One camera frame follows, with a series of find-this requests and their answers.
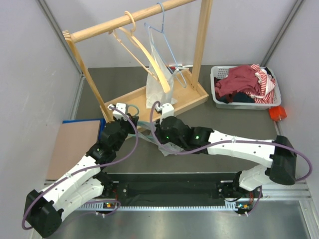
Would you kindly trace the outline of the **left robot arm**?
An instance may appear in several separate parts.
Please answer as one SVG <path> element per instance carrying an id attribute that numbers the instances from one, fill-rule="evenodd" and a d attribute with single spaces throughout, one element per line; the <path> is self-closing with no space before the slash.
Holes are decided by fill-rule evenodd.
<path id="1" fill-rule="evenodd" d="M 35 229 L 43 238 L 54 234 L 77 208 L 113 191 L 103 169 L 116 164 L 116 153 L 129 134 L 137 132 L 138 116 L 128 115 L 105 124 L 100 139 L 76 165 L 51 186 L 32 190 L 26 197 L 22 228 Z"/>

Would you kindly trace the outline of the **grey tank top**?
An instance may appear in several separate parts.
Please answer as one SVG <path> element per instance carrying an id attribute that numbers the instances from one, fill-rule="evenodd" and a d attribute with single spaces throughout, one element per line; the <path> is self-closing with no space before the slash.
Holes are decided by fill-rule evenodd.
<path id="1" fill-rule="evenodd" d="M 166 143 L 164 145 L 164 147 L 162 146 L 159 146 L 157 143 L 155 144 L 158 146 L 158 149 L 159 151 L 164 155 L 164 156 L 168 156 L 168 155 L 171 155 L 171 154 L 174 154 L 174 155 L 177 155 L 177 152 L 182 152 L 183 149 L 180 148 L 179 146 L 169 142 L 169 143 Z"/>

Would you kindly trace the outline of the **teal plastic hanger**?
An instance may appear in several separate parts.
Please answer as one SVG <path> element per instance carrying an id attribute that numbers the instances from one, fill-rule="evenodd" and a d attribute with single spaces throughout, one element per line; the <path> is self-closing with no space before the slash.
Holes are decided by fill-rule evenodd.
<path id="1" fill-rule="evenodd" d="M 133 105 L 133 104 L 126 104 L 127 106 L 127 112 L 129 112 L 129 109 L 130 108 L 134 108 L 136 110 L 136 113 L 134 114 L 134 116 L 138 116 L 139 113 L 140 113 L 140 110 L 139 108 L 136 106 L 136 105 Z M 156 144 L 153 136 L 151 134 L 149 135 L 145 135 L 145 134 L 142 134 L 142 129 L 145 129 L 145 130 L 151 130 L 151 124 L 147 121 L 142 121 L 142 120 L 139 120 L 137 122 L 137 128 L 139 128 L 138 130 L 140 130 L 140 132 L 138 133 L 138 137 L 147 141 L 147 142 L 151 142 L 153 144 Z"/>

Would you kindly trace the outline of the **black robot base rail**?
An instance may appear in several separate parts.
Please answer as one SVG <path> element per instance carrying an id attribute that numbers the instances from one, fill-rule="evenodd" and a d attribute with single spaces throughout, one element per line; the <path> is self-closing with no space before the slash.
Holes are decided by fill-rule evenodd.
<path id="1" fill-rule="evenodd" d="M 111 173 L 102 197 L 124 206 L 209 206 L 256 198 L 257 190 L 241 188 L 238 178 L 234 173 Z"/>

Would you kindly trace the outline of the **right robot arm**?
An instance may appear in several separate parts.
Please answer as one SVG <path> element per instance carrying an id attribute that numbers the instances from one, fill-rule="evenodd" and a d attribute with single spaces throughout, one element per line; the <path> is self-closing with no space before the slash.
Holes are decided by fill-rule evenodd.
<path id="1" fill-rule="evenodd" d="M 244 197 L 271 182 L 291 186 L 296 181 L 297 156 L 284 136 L 275 140 L 235 137 L 207 127 L 189 127 L 174 116 L 156 121 L 155 136 L 162 145 L 172 143 L 192 154 L 225 155 L 256 163 L 236 173 L 225 191 L 227 197 Z"/>

